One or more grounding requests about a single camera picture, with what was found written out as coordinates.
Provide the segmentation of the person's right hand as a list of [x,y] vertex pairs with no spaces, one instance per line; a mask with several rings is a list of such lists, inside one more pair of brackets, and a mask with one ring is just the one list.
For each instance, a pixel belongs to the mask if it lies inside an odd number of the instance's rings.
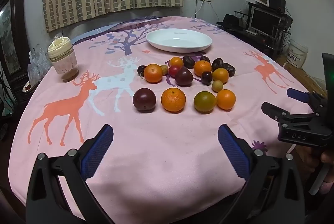
[[327,193],[333,185],[333,149],[320,153],[315,148],[298,147],[297,153],[308,193],[312,196],[318,192]]

